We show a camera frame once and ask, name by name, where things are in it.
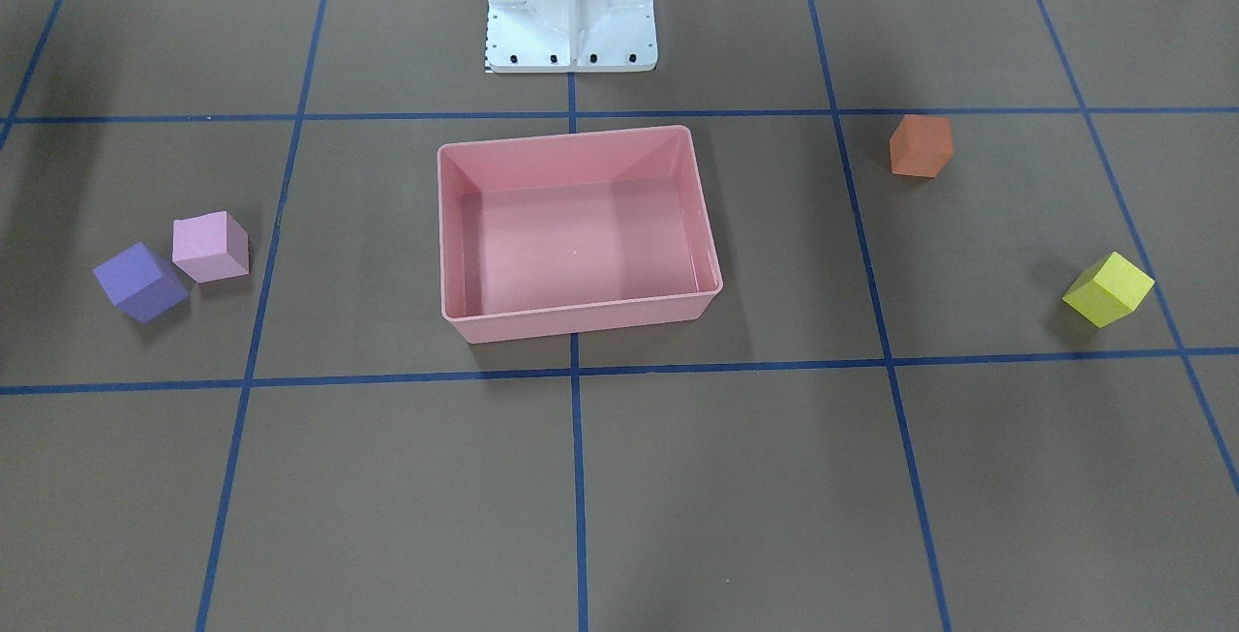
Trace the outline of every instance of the yellow cube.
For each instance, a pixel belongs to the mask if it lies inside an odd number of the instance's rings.
[[[1136,310],[1154,287],[1154,280],[1119,253],[1084,270],[1067,289],[1063,301],[1093,325],[1105,327]]]

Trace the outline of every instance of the block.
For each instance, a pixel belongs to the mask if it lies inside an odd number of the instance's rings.
[[[1093,325],[1105,327],[1136,310],[1154,287],[1154,280],[1119,253],[1084,270],[1063,301]]]
[[[94,278],[112,305],[142,323],[190,297],[172,265],[142,243],[94,268]]]
[[[913,177],[937,177],[955,155],[947,116],[903,115],[891,136],[891,172]]]
[[[249,274],[249,235],[225,209],[172,222],[172,261],[198,284]]]

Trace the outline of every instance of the pink box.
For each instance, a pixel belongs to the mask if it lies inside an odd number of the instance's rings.
[[[439,147],[439,247],[468,342],[695,320],[722,289],[684,126]]]
[[[198,284],[249,274],[249,235],[225,209],[173,221],[172,261]]]

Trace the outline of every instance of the purple cube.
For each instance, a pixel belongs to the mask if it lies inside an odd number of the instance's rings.
[[[112,305],[138,322],[150,322],[190,297],[172,265],[141,243],[94,268],[94,278]]]
[[[172,261],[198,284],[249,274],[249,235],[225,209],[172,222]]]

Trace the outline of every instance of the red-orange cube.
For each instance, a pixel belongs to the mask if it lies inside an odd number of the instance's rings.
[[[908,113],[891,136],[891,172],[896,175],[937,177],[953,155],[955,143],[947,116]]]

